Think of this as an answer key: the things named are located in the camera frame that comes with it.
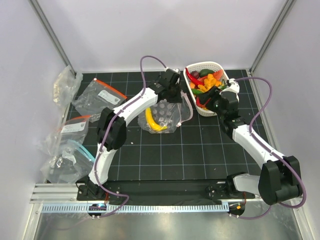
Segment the clear pink-dotted zip bag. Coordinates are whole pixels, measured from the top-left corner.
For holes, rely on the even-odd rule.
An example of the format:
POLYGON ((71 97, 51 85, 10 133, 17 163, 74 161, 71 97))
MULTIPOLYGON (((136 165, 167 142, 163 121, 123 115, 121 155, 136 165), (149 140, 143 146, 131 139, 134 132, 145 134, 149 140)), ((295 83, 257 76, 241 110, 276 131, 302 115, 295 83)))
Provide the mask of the clear pink-dotted zip bag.
POLYGON ((171 134, 177 128, 182 126, 182 123, 193 118, 192 104, 185 92, 181 92, 181 103, 169 103, 162 100, 159 103, 150 107, 154 121, 161 125, 167 126, 167 129, 162 131, 152 130, 146 120, 145 111, 138 115, 138 125, 142 130, 151 134, 171 134))

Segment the yellow toy banana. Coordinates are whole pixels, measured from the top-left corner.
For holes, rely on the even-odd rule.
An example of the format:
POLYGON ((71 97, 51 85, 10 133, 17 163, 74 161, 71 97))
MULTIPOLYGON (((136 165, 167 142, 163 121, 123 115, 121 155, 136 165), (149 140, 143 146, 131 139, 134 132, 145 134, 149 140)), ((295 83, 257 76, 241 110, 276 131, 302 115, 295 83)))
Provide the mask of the yellow toy banana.
POLYGON ((149 125, 149 127, 153 131, 160 132, 160 131, 163 131, 163 130, 167 129, 167 126, 161 126, 161 125, 159 125, 158 123, 155 122, 155 120, 154 120, 154 118, 152 116, 152 111, 151 111, 150 107, 148 107, 145 110, 145 118, 146 118, 147 124, 149 125))

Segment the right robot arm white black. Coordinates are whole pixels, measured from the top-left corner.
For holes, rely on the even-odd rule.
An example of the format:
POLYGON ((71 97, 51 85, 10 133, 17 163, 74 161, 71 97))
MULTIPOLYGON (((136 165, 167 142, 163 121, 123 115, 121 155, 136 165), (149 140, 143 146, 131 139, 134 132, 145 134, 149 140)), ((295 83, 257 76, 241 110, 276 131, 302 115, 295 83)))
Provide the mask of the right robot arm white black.
POLYGON ((300 163, 294 156, 284 156, 272 148, 239 114, 237 93, 212 87, 196 96, 197 106, 217 114, 221 130, 243 147, 261 169, 259 175, 237 173, 225 185, 230 198, 243 192, 259 195, 268 205, 275 205, 303 195, 300 163))

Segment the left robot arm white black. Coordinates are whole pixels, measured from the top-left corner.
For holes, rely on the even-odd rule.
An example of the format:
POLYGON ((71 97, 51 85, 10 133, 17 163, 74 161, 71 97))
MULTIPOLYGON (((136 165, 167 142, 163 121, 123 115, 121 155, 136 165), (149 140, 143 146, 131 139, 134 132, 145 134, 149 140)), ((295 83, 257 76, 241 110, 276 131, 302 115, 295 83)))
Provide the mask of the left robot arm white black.
POLYGON ((127 139, 127 126, 147 108, 166 100, 178 103, 181 98, 180 71, 166 68, 156 80, 146 83, 129 101, 114 108, 102 110, 97 125, 97 152, 88 180, 83 185, 83 195, 94 200, 101 200, 109 190, 104 183, 108 180, 109 169, 117 151, 127 139))

